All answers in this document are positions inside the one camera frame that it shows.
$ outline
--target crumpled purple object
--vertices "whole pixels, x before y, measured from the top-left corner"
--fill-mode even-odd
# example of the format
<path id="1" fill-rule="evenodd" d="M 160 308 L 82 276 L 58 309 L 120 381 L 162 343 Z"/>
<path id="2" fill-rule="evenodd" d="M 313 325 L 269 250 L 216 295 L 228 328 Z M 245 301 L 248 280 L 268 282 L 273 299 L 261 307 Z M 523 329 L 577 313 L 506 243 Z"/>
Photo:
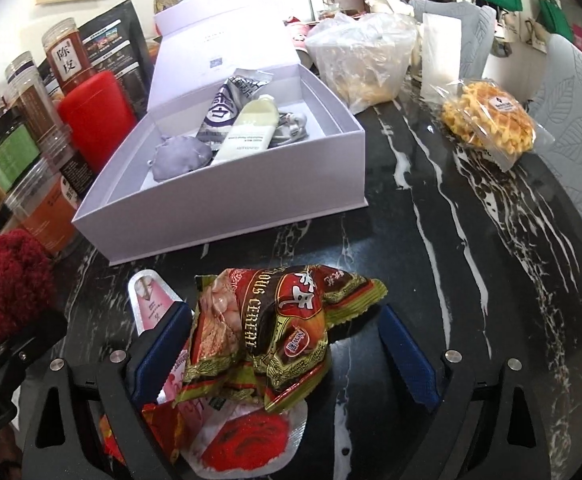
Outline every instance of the crumpled purple object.
<path id="1" fill-rule="evenodd" d="M 162 182 L 205 167 L 213 156 L 209 146 L 195 137 L 162 137 L 150 163 L 153 179 Z"/>

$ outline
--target dark red fuzzy cloth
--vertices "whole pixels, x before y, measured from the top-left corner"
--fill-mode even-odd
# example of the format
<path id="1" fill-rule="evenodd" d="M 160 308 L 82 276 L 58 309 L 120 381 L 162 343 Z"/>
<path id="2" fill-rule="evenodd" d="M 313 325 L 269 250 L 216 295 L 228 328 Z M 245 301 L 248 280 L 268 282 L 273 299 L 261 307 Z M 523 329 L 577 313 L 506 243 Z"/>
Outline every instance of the dark red fuzzy cloth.
<path id="1" fill-rule="evenodd" d="M 51 261 L 28 232 L 0 235 L 0 344 L 55 306 Z"/>

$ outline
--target chair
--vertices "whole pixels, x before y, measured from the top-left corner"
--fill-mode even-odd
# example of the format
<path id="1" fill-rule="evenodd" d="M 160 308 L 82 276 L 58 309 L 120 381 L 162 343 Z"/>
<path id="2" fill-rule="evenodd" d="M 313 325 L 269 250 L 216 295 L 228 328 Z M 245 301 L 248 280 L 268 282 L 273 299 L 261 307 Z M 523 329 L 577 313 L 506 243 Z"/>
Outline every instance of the chair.
<path id="1" fill-rule="evenodd" d="M 481 78 L 495 37 L 495 9 L 480 8 L 469 2 L 440 4 L 430 0 L 411 0 L 409 4 L 413 6 L 418 22 L 423 21 L 425 13 L 462 21 L 460 78 Z"/>
<path id="2" fill-rule="evenodd" d="M 540 156 L 582 217 L 582 53 L 562 36 L 551 35 L 544 81 L 529 113 L 555 137 Z"/>

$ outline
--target screw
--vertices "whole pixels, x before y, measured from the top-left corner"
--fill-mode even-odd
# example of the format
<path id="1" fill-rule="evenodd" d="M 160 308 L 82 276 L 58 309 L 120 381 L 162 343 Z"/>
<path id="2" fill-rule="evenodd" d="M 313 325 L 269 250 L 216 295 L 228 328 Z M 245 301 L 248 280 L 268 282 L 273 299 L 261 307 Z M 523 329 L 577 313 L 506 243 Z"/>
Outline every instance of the screw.
<path id="1" fill-rule="evenodd" d="M 124 350 L 116 350 L 109 359 L 111 359 L 112 363 L 121 363 L 126 359 L 126 352 Z"/>
<path id="2" fill-rule="evenodd" d="M 511 368 L 511 370 L 514 372 L 519 372 L 522 369 L 522 363 L 519 361 L 519 359 L 514 357 L 511 357 L 506 364 L 508 364 L 508 367 Z"/>
<path id="3" fill-rule="evenodd" d="M 51 361 L 50 369 L 54 372 L 58 372 L 59 370 L 62 370 L 62 368 L 64 368 L 64 359 L 53 359 L 53 361 Z"/>
<path id="4" fill-rule="evenodd" d="M 444 354 L 444 357 L 450 363 L 459 363 L 462 360 L 462 354 L 460 354 L 457 350 L 447 350 Z"/>

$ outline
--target open box lid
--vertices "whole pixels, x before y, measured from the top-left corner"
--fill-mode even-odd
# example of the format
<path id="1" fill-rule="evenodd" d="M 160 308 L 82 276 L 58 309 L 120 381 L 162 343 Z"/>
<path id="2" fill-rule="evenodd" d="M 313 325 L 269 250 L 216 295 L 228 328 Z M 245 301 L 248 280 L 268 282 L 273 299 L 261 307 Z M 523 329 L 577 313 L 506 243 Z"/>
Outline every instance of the open box lid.
<path id="1" fill-rule="evenodd" d="M 183 0 L 155 16 L 162 44 L 148 109 L 223 83 L 236 68 L 300 62 L 275 6 L 265 0 Z"/>

